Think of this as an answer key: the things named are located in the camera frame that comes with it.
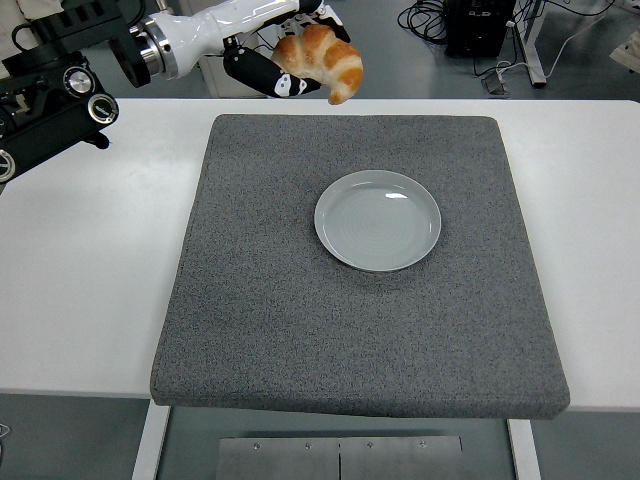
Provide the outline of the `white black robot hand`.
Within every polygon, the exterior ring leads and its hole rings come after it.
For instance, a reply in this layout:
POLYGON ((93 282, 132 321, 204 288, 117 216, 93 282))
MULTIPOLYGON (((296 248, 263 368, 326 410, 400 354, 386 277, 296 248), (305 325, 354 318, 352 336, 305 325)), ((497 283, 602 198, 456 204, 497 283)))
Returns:
POLYGON ((156 13, 145 31, 154 47, 159 74, 185 76, 206 55, 221 56, 227 75, 271 97, 286 98, 320 88, 312 79, 292 76, 262 54, 243 46, 240 37, 294 19, 328 26, 345 42, 344 25, 322 1, 224 1, 192 16, 156 13))

